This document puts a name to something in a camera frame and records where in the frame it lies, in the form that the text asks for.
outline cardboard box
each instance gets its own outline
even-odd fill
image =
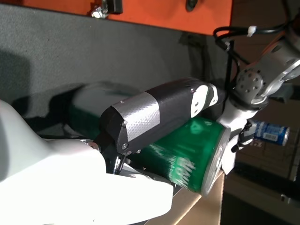
[[[223,173],[216,180],[207,197],[182,189],[174,198],[171,210],[147,225],[218,225],[224,188]]]
[[[291,128],[286,146],[254,140],[237,153],[236,161],[294,181],[300,161],[298,135],[299,130]]]

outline dark floor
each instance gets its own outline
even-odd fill
[[[224,193],[221,225],[290,225],[273,215]]]

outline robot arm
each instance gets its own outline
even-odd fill
[[[265,49],[259,60],[238,73],[230,90],[223,115],[218,121],[231,128],[230,140],[222,168],[228,174],[234,167],[233,147],[241,149],[239,133],[247,120],[268,104],[268,97],[281,85],[300,75],[300,13],[295,20]]]
[[[120,176],[108,174],[97,149],[77,139],[40,138],[1,100],[0,156],[2,225],[127,225],[171,208],[169,183],[128,165]],[[116,216],[118,205],[134,215]]]
[[[138,153],[224,100],[210,83],[195,78],[169,82],[120,101],[104,111],[94,140],[106,158],[107,172],[119,173],[125,156]]]

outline screw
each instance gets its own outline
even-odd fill
[[[126,125],[127,125],[127,121],[124,120],[124,121],[122,122],[122,127],[126,127]]]
[[[101,7],[98,7],[94,9],[91,16],[97,19],[105,19],[107,17],[107,13]]]
[[[127,143],[123,144],[123,145],[122,145],[122,150],[125,150],[127,147],[128,147],[128,144],[127,144]]]
[[[281,46],[280,45],[277,45],[277,46],[275,46],[275,48],[273,48],[272,49],[272,53],[275,53],[275,52],[277,52],[279,49],[281,49]]]
[[[132,153],[131,151],[125,152],[125,153],[124,153],[124,156],[128,156],[128,155],[130,155],[131,153]]]
[[[289,65],[291,65],[292,63],[294,63],[295,61],[296,61],[295,59],[288,60],[288,61],[285,63],[285,65],[286,65],[286,66],[289,66]]]

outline wooden surface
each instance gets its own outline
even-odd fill
[[[0,2],[87,15],[99,0],[0,0]],[[192,12],[186,0],[123,0],[123,14],[110,15],[119,21],[211,35],[231,20],[232,0],[199,0]]]
[[[166,214],[149,220],[146,225],[219,225],[224,188],[223,172],[219,172],[208,196],[182,189],[173,198]]]

